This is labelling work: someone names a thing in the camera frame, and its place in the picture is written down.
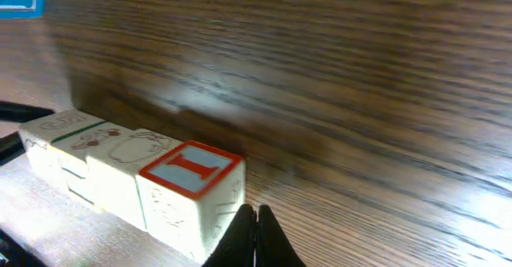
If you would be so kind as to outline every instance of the wooden surface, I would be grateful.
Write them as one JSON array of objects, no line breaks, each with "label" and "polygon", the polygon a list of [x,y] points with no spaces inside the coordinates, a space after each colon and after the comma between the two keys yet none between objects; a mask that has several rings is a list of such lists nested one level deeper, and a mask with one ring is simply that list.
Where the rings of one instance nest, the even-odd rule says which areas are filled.
[{"label": "wooden surface", "polygon": [[[0,22],[2,99],[244,154],[247,201],[308,266],[512,265],[512,0],[46,2]],[[24,160],[3,185],[42,184]],[[20,224],[3,227],[29,238]],[[135,264],[138,240],[158,246],[146,265],[192,264],[87,228],[105,248],[88,265]],[[57,241],[50,262],[87,251]]]}]

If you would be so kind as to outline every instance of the white block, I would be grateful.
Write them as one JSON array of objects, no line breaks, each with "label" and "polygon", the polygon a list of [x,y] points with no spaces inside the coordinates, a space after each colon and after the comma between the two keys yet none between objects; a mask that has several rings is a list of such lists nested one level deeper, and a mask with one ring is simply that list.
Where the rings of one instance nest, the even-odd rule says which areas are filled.
[{"label": "white block", "polygon": [[60,166],[50,153],[50,143],[101,122],[101,118],[78,110],[67,110],[21,124],[19,134],[34,171],[50,184],[66,189]]},{"label": "white block", "polygon": [[245,163],[188,141],[141,169],[137,183],[147,231],[202,263],[245,197]]},{"label": "white block", "polygon": [[139,129],[87,156],[94,204],[146,231],[135,175],[182,142]]},{"label": "white block", "polygon": [[71,196],[82,199],[82,202],[89,205],[94,204],[86,156],[93,150],[98,153],[105,152],[105,144],[116,142],[123,134],[131,132],[132,130],[114,123],[103,122],[69,137],[53,140],[50,150],[57,158]]}]

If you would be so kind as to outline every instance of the dark wood surface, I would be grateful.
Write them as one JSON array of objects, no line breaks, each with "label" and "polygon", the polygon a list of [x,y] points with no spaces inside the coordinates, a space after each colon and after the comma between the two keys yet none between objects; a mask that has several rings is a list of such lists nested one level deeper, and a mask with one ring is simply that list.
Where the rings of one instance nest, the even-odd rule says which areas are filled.
[{"label": "dark wood surface", "polygon": [[512,265],[512,0],[46,2],[2,99],[244,154],[308,266]]}]

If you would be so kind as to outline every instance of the black pointed object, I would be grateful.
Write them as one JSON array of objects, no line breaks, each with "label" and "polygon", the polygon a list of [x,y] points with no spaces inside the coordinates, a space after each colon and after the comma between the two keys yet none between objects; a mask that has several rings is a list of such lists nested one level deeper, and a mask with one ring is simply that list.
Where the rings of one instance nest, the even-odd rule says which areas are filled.
[{"label": "black pointed object", "polygon": [[306,266],[291,246],[268,205],[259,206],[256,225],[256,267]]},{"label": "black pointed object", "polygon": [[253,267],[255,232],[256,213],[250,205],[244,204],[202,267]]}]

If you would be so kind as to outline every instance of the cube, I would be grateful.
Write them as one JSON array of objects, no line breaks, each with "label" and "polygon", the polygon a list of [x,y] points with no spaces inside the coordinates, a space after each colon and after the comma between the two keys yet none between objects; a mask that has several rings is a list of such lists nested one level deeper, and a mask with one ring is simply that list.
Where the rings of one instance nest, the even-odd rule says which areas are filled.
[{"label": "cube", "polygon": [[59,189],[67,189],[57,158],[50,152],[50,143],[102,124],[101,118],[78,110],[67,110],[39,118],[19,127],[19,135],[27,157],[36,174]]},{"label": "cube", "polygon": [[182,142],[151,130],[126,133],[87,156],[94,204],[146,231],[135,175]]},{"label": "cube", "polygon": [[54,139],[50,151],[57,158],[58,165],[66,179],[69,195],[82,203],[94,205],[92,184],[86,157],[90,152],[106,152],[105,145],[116,142],[124,134],[131,133],[125,127],[110,122],[99,122],[88,128],[77,130]]},{"label": "cube", "polygon": [[147,231],[200,263],[245,197],[243,159],[196,141],[151,162],[136,178]]}]

